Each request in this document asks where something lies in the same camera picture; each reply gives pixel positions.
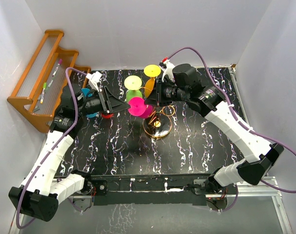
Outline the red wine glass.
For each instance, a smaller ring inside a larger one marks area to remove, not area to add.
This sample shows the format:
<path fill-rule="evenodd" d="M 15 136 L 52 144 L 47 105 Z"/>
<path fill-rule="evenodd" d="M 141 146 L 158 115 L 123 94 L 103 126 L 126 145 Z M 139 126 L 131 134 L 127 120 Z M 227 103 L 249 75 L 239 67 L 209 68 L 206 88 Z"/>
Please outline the red wine glass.
<path fill-rule="evenodd" d="M 114 114 L 105 114 L 105 113 L 101 113 L 101 117 L 104 119 L 110 119 L 114 116 Z"/>

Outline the pink wine glass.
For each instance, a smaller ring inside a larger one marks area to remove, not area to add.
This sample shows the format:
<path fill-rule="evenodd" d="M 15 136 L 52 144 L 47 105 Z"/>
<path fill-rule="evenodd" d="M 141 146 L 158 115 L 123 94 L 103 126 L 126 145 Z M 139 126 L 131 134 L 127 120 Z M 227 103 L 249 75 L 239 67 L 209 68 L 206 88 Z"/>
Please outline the pink wine glass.
<path fill-rule="evenodd" d="M 128 112 L 131 115 L 142 119 L 148 118 L 153 111 L 153 107 L 145 104 L 144 99 L 141 97 L 134 97 L 130 99 L 128 104 L 130 105 Z"/>

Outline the blue wine glass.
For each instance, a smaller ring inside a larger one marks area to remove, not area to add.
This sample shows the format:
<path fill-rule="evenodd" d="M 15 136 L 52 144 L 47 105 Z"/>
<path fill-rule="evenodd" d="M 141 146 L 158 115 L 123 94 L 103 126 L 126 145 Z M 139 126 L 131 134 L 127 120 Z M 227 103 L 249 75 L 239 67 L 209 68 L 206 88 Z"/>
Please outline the blue wine glass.
<path fill-rule="evenodd" d="M 83 93 L 83 95 L 84 95 L 85 102 L 86 102 L 89 98 L 91 98 L 91 97 L 93 96 L 94 92 L 95 92 L 94 89 L 82 88 L 82 93 Z M 88 114 L 88 115 L 87 115 L 86 112 L 84 111 L 84 108 L 83 108 L 83 107 L 80 109 L 80 111 L 81 111 L 83 114 L 85 114 L 85 116 L 86 116 L 87 118 L 89 118 L 89 119 L 91 119 L 91 118 L 95 118 L 95 117 L 97 116 L 97 113 L 93 113 L 93 114 Z"/>

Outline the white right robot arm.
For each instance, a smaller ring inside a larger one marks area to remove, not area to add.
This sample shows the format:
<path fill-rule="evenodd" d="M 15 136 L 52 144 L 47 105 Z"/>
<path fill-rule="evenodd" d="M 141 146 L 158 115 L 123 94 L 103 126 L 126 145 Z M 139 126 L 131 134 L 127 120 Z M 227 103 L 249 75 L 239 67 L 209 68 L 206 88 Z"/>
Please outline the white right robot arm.
<path fill-rule="evenodd" d="M 238 182 L 257 185 L 284 151 L 280 144 L 253 134 L 250 126 L 232 113 L 226 96 L 215 86 L 204 86 L 190 64 L 177 65 L 171 71 L 166 70 L 164 77 L 156 78 L 145 103 L 165 107 L 174 101 L 184 101 L 217 126 L 244 156 L 239 162 L 216 169 L 203 184 L 208 192 L 219 194 L 226 186 Z"/>

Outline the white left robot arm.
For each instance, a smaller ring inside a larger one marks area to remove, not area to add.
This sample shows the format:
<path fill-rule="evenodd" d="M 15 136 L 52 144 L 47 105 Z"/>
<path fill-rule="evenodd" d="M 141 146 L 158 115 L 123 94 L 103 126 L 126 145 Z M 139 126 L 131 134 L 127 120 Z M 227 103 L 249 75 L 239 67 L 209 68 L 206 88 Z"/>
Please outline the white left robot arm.
<path fill-rule="evenodd" d="M 115 97 L 107 87 L 91 90 L 86 97 L 79 85 L 66 85 L 47 139 L 31 172 L 18 187 L 9 191 L 9 199 L 18 214 L 48 222 L 59 204 L 76 192 L 86 195 L 92 190 L 88 173 L 74 171 L 60 182 L 53 182 L 65 153 L 73 144 L 86 115 L 113 114 L 129 109 L 129 104 Z"/>

